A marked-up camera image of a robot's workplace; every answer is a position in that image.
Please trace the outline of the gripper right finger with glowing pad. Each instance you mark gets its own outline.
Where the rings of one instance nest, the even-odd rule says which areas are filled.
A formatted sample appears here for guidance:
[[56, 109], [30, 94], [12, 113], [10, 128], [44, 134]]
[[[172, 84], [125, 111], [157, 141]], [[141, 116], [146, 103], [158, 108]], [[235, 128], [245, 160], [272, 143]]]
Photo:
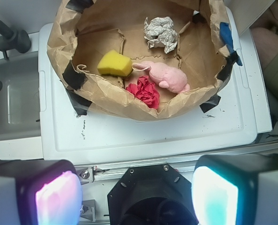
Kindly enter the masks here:
[[278, 154], [203, 155], [191, 194], [202, 225], [278, 225]]

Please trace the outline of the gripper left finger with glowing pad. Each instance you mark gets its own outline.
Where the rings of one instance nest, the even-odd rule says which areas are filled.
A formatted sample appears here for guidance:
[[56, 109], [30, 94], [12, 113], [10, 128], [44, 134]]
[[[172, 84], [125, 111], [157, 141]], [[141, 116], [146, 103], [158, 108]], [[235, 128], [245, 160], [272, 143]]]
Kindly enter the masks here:
[[76, 225], [82, 188], [67, 160], [0, 160], [0, 225]]

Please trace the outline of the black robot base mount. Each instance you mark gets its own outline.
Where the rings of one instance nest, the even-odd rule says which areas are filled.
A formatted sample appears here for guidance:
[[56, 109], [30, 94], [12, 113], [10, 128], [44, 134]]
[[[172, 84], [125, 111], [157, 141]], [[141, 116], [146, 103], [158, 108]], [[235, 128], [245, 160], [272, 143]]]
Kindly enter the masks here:
[[197, 225], [191, 182], [168, 164], [129, 168], [107, 195], [112, 225]]

